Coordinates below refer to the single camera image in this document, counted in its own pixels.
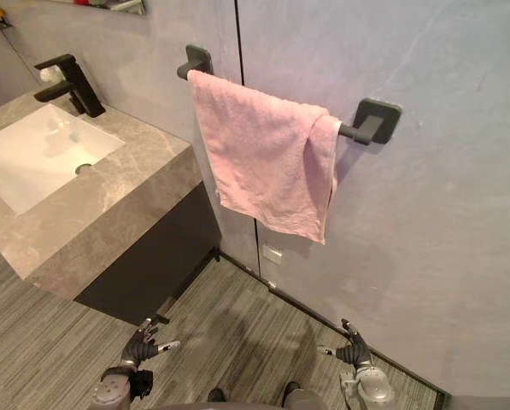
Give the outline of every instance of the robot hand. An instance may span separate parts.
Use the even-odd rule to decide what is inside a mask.
[[[361,334],[346,319],[342,319],[343,335],[350,345],[343,348],[319,346],[322,354],[335,356],[353,365],[355,373],[340,374],[340,387],[346,407],[353,399],[359,400],[363,410],[393,410],[396,407],[395,391],[391,388],[386,374],[372,363],[371,352]]]
[[[150,394],[153,374],[138,370],[141,362],[180,346],[179,341],[154,343],[158,319],[146,319],[122,350],[120,364],[103,373],[91,397],[90,410],[127,410],[135,397],[143,399]]]
[[[160,345],[154,344],[153,336],[157,332],[157,321],[150,318],[146,319],[122,350],[120,364],[122,366],[134,366],[137,369],[143,360],[180,346],[178,340]]]
[[[323,354],[336,356],[341,361],[353,365],[355,370],[372,366],[370,349],[361,334],[346,319],[342,319],[342,327],[344,328],[343,335],[348,339],[350,345],[337,349],[319,346],[318,350]]]

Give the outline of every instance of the towel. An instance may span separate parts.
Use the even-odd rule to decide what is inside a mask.
[[[325,244],[340,121],[196,70],[188,81],[221,205]]]

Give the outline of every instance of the black towel rack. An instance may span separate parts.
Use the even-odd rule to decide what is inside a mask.
[[[177,75],[187,79],[190,70],[213,74],[211,55],[205,49],[188,44],[186,46],[188,62],[177,68]],[[363,98],[359,102],[352,126],[340,125],[338,134],[353,139],[363,145],[370,143],[386,144],[401,117],[401,107],[373,98]]]

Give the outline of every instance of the faucet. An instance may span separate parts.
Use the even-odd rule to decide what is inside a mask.
[[[87,113],[90,117],[97,117],[105,112],[104,107],[95,95],[90,83],[84,76],[82,69],[72,54],[63,54],[51,60],[41,62],[34,66],[37,70],[58,66],[65,79],[34,95],[37,101],[47,103],[70,92],[70,101],[80,114]]]

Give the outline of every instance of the sink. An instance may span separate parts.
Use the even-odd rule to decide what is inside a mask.
[[[0,131],[0,197],[23,214],[124,144],[53,104]]]

